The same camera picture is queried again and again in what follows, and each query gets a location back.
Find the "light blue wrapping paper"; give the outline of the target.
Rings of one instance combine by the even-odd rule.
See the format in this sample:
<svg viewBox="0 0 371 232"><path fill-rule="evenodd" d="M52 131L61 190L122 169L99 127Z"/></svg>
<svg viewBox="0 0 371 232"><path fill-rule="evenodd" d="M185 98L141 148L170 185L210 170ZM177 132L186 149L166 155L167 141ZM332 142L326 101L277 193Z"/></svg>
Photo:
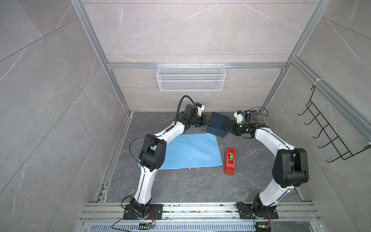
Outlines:
<svg viewBox="0 0 371 232"><path fill-rule="evenodd" d="M217 167L223 164L217 138L210 133L179 135L167 144L160 170Z"/></svg>

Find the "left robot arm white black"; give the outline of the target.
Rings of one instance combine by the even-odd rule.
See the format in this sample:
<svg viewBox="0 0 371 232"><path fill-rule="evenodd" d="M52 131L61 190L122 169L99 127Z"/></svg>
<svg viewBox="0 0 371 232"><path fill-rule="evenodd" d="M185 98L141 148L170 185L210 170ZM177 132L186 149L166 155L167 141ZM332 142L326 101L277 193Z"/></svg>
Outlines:
<svg viewBox="0 0 371 232"><path fill-rule="evenodd" d="M165 161L167 145L191 126L200 127L212 121L203 113L204 109L205 106L198 102L188 104L183 113L176 114L170 126L161 132L145 136L139 153L141 176L137 191L129 202L137 217L145 218L149 214L152 186L158 169Z"/></svg>

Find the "dark navy gift box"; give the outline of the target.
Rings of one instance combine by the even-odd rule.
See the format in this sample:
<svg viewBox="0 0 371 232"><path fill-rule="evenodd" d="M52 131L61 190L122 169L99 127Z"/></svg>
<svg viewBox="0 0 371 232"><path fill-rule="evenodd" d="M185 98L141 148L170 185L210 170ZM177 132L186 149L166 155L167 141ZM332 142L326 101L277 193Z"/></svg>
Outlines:
<svg viewBox="0 0 371 232"><path fill-rule="evenodd" d="M206 132L224 138L229 132L227 124L231 118L217 112L212 112L211 120L212 122L208 124Z"/></svg>

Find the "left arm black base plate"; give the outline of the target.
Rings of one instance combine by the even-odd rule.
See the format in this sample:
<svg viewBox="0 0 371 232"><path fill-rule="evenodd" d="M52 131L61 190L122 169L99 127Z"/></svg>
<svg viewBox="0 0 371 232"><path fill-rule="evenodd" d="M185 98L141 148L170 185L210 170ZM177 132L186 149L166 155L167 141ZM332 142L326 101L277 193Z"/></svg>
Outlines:
<svg viewBox="0 0 371 232"><path fill-rule="evenodd" d="M154 217L154 220L160 220L162 218L163 207L164 205L162 204L151 204L149 206L148 214L146 216L142 216L140 213L135 211L131 205L126 205L123 220L151 220L152 217Z"/></svg>

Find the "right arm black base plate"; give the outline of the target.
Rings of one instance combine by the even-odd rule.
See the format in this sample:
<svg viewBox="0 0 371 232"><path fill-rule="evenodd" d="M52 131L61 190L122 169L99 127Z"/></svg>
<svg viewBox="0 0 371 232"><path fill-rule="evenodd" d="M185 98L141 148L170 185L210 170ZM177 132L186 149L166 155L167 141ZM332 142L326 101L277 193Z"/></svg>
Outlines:
<svg viewBox="0 0 371 232"><path fill-rule="evenodd" d="M240 219L279 219L276 206L260 206L238 202Z"/></svg>

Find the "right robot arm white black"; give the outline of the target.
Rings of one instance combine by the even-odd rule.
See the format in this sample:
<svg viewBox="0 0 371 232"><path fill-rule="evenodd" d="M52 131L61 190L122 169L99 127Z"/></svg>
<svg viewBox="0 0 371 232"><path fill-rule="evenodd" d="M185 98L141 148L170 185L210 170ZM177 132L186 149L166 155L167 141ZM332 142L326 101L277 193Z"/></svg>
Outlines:
<svg viewBox="0 0 371 232"><path fill-rule="evenodd" d="M235 120L222 124L223 128L236 136L250 134L251 139L263 143L275 156L272 168L272 181L264 191L259 193L253 202L252 211L258 218L273 212L282 198L309 180L307 152L296 148L278 135L268 125L261 123L257 111L237 111Z"/></svg>

